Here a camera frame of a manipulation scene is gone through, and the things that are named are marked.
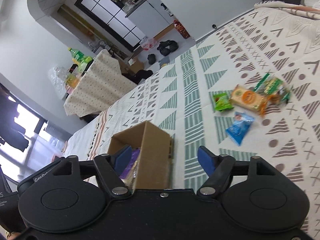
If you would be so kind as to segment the operator hand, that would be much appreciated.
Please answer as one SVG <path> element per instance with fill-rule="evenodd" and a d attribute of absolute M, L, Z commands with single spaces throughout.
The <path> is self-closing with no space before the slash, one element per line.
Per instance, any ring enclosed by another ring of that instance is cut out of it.
<path fill-rule="evenodd" d="M 19 232 L 6 232 L 7 240 L 15 240 L 20 235 Z"/>

